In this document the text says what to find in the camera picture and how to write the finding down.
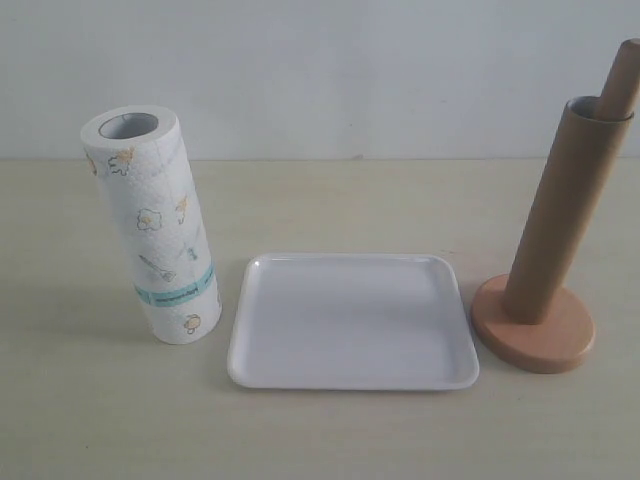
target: wooden base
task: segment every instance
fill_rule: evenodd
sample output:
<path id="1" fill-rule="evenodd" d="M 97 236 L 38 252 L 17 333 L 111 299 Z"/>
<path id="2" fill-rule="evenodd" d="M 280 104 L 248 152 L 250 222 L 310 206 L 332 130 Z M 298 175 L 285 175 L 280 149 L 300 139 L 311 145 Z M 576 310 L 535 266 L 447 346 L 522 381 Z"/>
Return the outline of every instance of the wooden base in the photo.
<path id="1" fill-rule="evenodd" d="M 485 345 L 505 362 L 535 373 L 561 373 L 582 364 L 595 326 L 578 297 L 562 288 L 542 323 L 516 323 L 502 308 L 508 277 L 491 278 L 473 299 L 471 319 Z"/>

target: table surface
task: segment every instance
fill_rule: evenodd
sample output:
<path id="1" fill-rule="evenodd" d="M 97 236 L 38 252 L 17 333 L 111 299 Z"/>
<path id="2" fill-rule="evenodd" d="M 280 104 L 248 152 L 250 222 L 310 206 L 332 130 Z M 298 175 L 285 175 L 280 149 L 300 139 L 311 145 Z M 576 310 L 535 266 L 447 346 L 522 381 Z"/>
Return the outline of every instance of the table surface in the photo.
<path id="1" fill-rule="evenodd" d="M 196 162 L 224 314 L 171 346 L 86 163 L 0 163 L 0 478 L 637 478 L 637 160 L 616 165 L 567 278 L 597 324 L 578 370 L 525 373 L 476 341 L 480 377 L 458 392 L 249 391 L 226 373 L 250 258 L 435 254 L 468 307 L 508 271 L 543 165 Z"/>

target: kraft paper tube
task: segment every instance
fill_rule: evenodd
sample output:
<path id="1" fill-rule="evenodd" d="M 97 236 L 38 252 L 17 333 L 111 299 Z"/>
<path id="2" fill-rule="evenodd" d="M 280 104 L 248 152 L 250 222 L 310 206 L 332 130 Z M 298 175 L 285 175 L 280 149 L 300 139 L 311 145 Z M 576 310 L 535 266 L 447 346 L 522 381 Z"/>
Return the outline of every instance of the kraft paper tube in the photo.
<path id="1" fill-rule="evenodd" d="M 632 115 L 593 118 L 597 97 L 567 103 L 507 283 L 503 307 L 540 323 L 563 284 Z"/>
<path id="2" fill-rule="evenodd" d="M 222 306 L 178 118 L 153 105 L 118 108 L 81 138 L 153 334 L 172 344 L 203 337 Z"/>

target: wall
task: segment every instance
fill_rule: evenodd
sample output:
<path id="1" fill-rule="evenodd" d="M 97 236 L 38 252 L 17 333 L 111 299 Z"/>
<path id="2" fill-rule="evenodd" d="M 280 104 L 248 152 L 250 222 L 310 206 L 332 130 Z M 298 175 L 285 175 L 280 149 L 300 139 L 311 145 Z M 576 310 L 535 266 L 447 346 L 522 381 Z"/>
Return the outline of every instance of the wall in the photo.
<path id="1" fill-rule="evenodd" d="M 8 3 L 4 158 L 79 158 L 82 124 L 131 103 L 176 111 L 192 158 L 544 156 L 640 35 L 638 0 Z"/>

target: white tray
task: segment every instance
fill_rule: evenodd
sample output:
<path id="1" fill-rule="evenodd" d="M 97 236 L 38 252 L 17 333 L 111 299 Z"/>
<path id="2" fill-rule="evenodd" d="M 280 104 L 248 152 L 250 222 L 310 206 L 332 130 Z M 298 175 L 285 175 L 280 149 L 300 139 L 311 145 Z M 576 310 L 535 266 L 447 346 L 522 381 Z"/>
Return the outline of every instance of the white tray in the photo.
<path id="1" fill-rule="evenodd" d="M 444 260 L 283 253 L 247 267 L 228 371 L 250 388 L 454 390 L 479 366 Z"/>

